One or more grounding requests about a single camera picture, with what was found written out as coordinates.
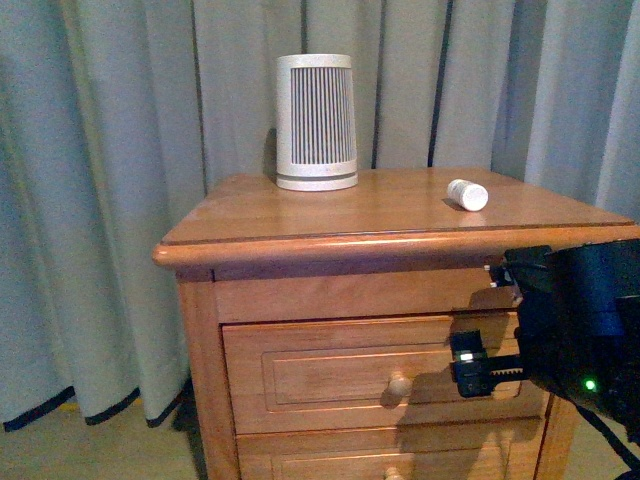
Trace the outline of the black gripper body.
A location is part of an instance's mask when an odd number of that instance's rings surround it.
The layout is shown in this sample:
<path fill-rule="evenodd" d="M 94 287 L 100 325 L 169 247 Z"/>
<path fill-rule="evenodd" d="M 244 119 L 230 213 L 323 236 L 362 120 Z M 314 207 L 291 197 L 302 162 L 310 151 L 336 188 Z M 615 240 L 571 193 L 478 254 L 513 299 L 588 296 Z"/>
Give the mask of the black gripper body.
<path fill-rule="evenodd" d="M 639 440 L 639 242 L 510 249 L 487 266 L 495 287 L 520 295 L 519 351 L 489 356 L 479 331 L 450 340 L 452 379 L 464 398 L 501 384 L 537 387 L 623 425 Z"/>

